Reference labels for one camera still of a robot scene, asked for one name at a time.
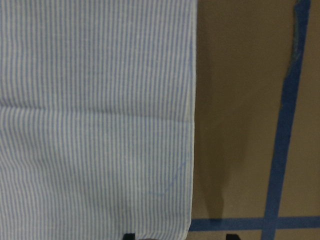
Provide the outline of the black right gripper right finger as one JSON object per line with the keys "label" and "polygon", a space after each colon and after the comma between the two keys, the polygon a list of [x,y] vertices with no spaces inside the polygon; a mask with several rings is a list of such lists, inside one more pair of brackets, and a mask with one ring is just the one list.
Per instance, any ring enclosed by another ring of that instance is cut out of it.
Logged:
{"label": "black right gripper right finger", "polygon": [[233,233],[227,233],[225,236],[226,240],[241,240],[240,236],[238,234]]}

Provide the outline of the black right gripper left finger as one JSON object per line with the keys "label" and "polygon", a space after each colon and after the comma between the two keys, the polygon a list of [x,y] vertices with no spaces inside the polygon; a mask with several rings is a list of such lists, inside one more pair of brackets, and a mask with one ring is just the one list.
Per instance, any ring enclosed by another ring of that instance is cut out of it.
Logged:
{"label": "black right gripper left finger", "polygon": [[136,240],[136,235],[134,233],[125,233],[124,240]]}

